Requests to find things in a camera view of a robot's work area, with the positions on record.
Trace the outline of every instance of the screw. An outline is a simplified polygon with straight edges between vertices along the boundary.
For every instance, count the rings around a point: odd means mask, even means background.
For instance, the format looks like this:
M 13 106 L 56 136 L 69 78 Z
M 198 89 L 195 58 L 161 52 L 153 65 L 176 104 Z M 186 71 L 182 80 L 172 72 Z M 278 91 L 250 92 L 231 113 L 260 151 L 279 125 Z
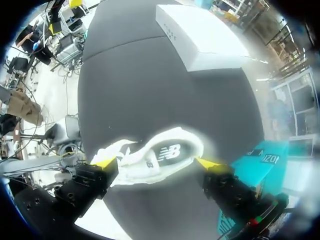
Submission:
M 69 199 L 73 199 L 74 198 L 74 194 L 72 192 L 69 192 L 67 196 L 68 196 Z

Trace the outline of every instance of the white box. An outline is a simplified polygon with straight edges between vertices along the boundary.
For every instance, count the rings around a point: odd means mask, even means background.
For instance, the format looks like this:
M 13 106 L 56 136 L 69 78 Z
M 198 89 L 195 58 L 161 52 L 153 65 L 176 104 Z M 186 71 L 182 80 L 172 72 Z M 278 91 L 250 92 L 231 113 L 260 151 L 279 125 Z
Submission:
M 250 59 L 238 37 L 208 10 L 160 4 L 156 6 L 155 20 L 188 72 L 238 69 Z

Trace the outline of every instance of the black mount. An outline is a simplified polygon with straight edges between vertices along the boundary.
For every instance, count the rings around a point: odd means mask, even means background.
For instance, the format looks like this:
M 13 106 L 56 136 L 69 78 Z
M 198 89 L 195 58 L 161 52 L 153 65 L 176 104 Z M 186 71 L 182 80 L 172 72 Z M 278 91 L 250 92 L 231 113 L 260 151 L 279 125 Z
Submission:
M 72 180 L 54 189 L 55 197 L 42 188 L 25 189 L 15 196 L 16 206 L 40 238 L 109 239 L 77 227 L 74 222 L 95 199 L 104 197 L 118 175 L 117 161 L 113 160 L 107 171 L 89 164 L 79 164 L 75 171 Z
M 270 224 L 284 212 L 289 198 L 282 193 L 260 198 L 255 187 L 247 186 L 234 173 L 229 165 L 210 167 L 205 173 L 203 191 L 209 199 L 214 199 L 226 217 L 235 222 L 226 234 L 227 238 L 251 240 L 265 236 Z

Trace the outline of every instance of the gray table surface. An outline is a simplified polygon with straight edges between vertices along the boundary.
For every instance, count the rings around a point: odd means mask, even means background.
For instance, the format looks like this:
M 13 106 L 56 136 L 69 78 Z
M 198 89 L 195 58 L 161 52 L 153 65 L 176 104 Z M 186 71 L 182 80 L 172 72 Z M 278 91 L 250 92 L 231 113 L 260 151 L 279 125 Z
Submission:
M 161 130 L 186 126 L 205 134 L 218 157 L 232 163 L 263 140 L 250 84 L 241 69 L 187 72 L 155 21 L 156 4 L 177 3 L 108 0 L 96 10 L 78 85 L 87 158 L 119 139 L 147 141 Z M 205 157 L 211 149 L 206 146 Z M 192 174 L 116 186 L 104 200 L 133 240 L 218 237 L 219 208 Z

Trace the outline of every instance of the shelf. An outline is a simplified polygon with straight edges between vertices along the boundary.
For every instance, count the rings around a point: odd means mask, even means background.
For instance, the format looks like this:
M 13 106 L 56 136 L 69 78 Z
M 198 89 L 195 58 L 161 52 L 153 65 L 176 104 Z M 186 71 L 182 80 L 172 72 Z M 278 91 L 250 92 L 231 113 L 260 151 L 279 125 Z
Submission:
M 237 10 L 238 8 L 231 2 L 229 2 L 228 0 L 222 0 L 222 2 L 228 4 L 230 7 L 232 7 L 234 10 Z

